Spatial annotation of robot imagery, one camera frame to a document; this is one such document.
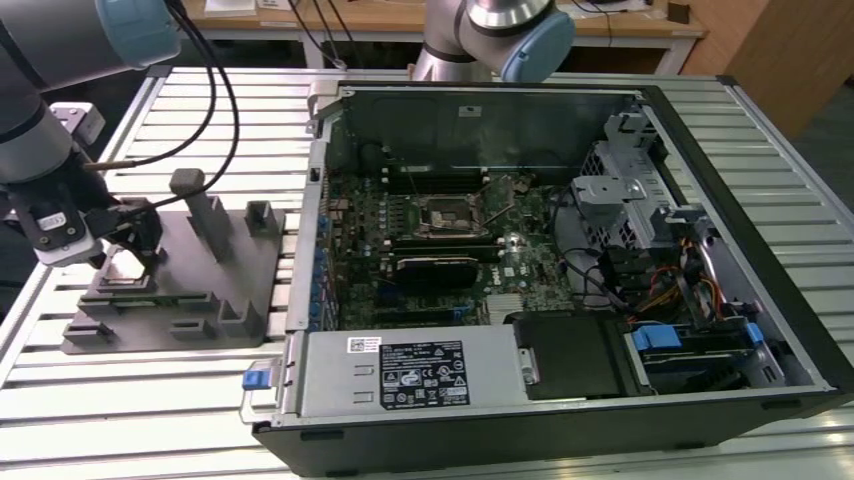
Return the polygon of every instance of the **power supply label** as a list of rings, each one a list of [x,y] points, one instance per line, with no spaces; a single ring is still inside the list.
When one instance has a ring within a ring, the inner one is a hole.
[[[468,405],[463,342],[381,345],[379,361],[385,410]]]

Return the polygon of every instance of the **barcode sticker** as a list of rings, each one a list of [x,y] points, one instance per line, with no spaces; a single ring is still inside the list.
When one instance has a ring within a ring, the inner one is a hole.
[[[383,337],[348,337],[347,353],[376,353],[383,344]]]

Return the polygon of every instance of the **blue tab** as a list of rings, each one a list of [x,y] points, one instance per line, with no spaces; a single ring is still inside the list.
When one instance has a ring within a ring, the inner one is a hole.
[[[652,348],[679,348],[681,340],[669,325],[645,325],[631,334],[637,351]]]
[[[756,325],[755,323],[747,324],[747,336],[750,337],[750,341],[752,342],[754,347],[764,342],[764,335],[762,335],[759,325]]]
[[[631,339],[635,341],[635,348],[639,352],[649,349],[649,341],[645,339],[645,335],[640,330],[631,332]]]
[[[269,388],[269,370],[242,372],[242,390],[268,390]]]

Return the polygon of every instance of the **computer component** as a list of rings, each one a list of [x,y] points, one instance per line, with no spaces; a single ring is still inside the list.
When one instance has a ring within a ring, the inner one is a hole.
[[[316,91],[277,410],[253,417],[297,474],[697,448],[851,400],[656,88]]]

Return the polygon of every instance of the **metal slotted table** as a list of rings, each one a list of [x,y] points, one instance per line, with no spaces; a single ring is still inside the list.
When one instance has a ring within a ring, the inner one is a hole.
[[[404,80],[399,71],[349,79]],[[0,470],[4,479],[282,479],[286,467],[254,442],[237,415],[241,373],[281,353],[288,281],[310,138],[310,82],[344,78],[321,70],[234,69],[242,141],[213,191],[225,207],[270,200],[288,210],[269,310],[268,342],[241,350],[66,356],[62,329],[92,279],[89,267],[37,267],[0,327]],[[657,84],[752,218],[840,347],[854,359],[854,218],[782,140],[737,87],[715,78],[565,75],[552,82]],[[102,161],[158,154],[189,136],[206,108],[206,77],[176,68],[145,80]],[[224,89],[213,125],[178,157],[110,173],[117,195],[168,195],[169,174],[212,174],[228,150]],[[688,180],[673,173],[688,200]],[[253,396],[272,409],[270,391]],[[527,462],[395,475],[393,478],[695,479],[774,475],[851,478],[854,410],[778,422],[716,447],[680,452]]]

